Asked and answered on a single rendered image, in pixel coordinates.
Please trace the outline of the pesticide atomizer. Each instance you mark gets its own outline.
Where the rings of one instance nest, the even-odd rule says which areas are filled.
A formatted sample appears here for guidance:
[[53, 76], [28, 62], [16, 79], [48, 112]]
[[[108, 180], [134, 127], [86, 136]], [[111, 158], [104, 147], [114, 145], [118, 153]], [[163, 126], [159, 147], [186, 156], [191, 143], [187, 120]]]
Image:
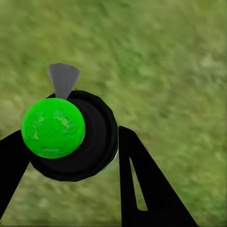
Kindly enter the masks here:
[[73, 90], [79, 69], [51, 64], [54, 93], [25, 113], [21, 136], [33, 168], [60, 182], [78, 182], [103, 171], [119, 153], [119, 126], [96, 95]]

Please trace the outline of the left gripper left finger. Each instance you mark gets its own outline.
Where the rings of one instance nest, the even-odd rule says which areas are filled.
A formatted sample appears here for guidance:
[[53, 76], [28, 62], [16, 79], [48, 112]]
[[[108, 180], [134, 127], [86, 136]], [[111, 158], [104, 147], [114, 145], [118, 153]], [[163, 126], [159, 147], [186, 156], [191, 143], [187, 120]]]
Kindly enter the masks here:
[[0, 219], [29, 162], [21, 129], [0, 140]]

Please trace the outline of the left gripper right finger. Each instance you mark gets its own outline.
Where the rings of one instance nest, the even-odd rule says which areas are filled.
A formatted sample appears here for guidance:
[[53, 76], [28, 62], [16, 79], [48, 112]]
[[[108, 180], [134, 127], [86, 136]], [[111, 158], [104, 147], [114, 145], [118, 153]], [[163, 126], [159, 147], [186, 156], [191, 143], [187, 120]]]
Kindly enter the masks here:
[[[122, 227], [198, 227], [137, 134], [119, 126], [118, 143]], [[130, 158], [148, 211], [137, 208]]]

